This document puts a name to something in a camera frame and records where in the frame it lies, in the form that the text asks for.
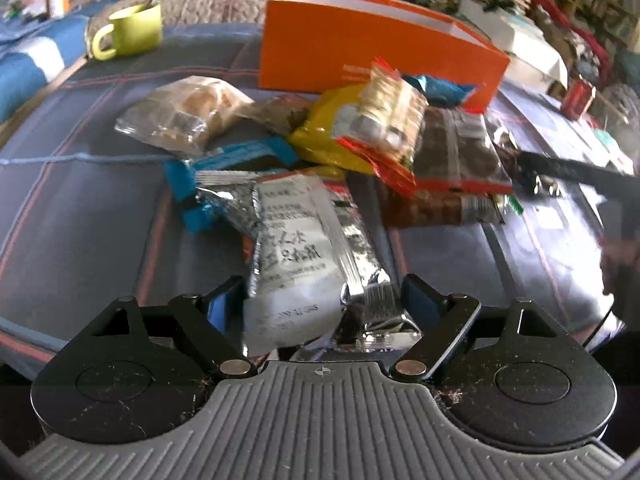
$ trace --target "screw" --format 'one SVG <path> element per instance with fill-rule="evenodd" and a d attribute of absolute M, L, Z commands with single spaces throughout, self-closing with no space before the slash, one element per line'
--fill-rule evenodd
<path fill-rule="evenodd" d="M 220 365 L 220 371 L 229 376 L 240 376 L 251 370 L 251 365 L 242 359 L 229 359 Z"/>
<path fill-rule="evenodd" d="M 412 359 L 407 359 L 405 361 L 400 361 L 396 365 L 396 372 L 401 375 L 406 376 L 418 376 L 426 373 L 427 367 L 421 361 L 414 361 Z"/>

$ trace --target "mug handle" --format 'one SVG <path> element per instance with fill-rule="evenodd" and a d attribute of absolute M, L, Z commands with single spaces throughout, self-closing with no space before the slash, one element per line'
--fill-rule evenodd
<path fill-rule="evenodd" d="M 95 59 L 99 61 L 107 61 L 108 59 L 112 59 L 116 55 L 116 49 L 110 48 L 109 50 L 101 50 L 100 49 L 100 41 L 107 34 L 111 34 L 113 32 L 113 23 L 109 25 L 105 25 L 98 32 L 95 33 L 95 36 L 91 42 L 91 52 L 94 54 Z"/>

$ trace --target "red cloth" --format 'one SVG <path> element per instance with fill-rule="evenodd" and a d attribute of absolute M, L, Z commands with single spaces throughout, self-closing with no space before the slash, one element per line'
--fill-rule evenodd
<path fill-rule="evenodd" d="M 598 87 L 602 88 L 606 85 L 607 80 L 609 79 L 609 74 L 611 74 L 612 65 L 609 61 L 609 54 L 601 44 L 595 39 L 594 35 L 586 30 L 582 30 L 581 28 L 576 27 L 573 23 L 569 21 L 569 18 L 566 17 L 562 11 L 558 8 L 556 3 L 553 0 L 531 0 L 532 6 L 540 6 L 546 10 L 551 16 L 551 19 L 554 20 L 556 25 L 561 25 L 562 27 L 568 27 L 572 31 L 574 31 L 578 36 L 583 38 L 584 41 L 591 47 L 593 53 L 596 55 L 598 60 L 600 61 L 600 79 L 598 81 Z"/>

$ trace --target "cup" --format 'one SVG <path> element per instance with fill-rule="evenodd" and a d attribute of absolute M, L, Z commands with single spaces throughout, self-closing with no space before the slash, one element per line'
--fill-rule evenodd
<path fill-rule="evenodd" d="M 114 12 L 109 20 L 111 23 L 96 32 L 91 42 L 91 51 L 100 61 L 142 54 L 162 41 L 160 5 L 148 9 L 145 4 L 127 7 Z M 101 50 L 100 41 L 108 34 L 113 38 L 113 48 Z"/>

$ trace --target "blue package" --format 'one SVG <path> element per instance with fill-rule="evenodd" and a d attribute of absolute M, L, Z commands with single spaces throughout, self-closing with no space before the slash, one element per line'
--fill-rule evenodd
<path fill-rule="evenodd" d="M 459 85 L 430 75 L 403 75 L 402 79 L 424 95 L 429 106 L 436 108 L 460 106 L 471 97 L 477 88 L 476 85 Z"/>
<path fill-rule="evenodd" d="M 182 219 L 188 231 L 197 233 L 211 227 L 224 216 L 224 208 L 218 204 L 196 199 L 197 171 L 288 168 L 298 161 L 296 152 L 284 139 L 270 137 L 223 146 L 203 158 L 171 160 L 164 164 L 164 172 L 176 201 L 182 205 Z"/>

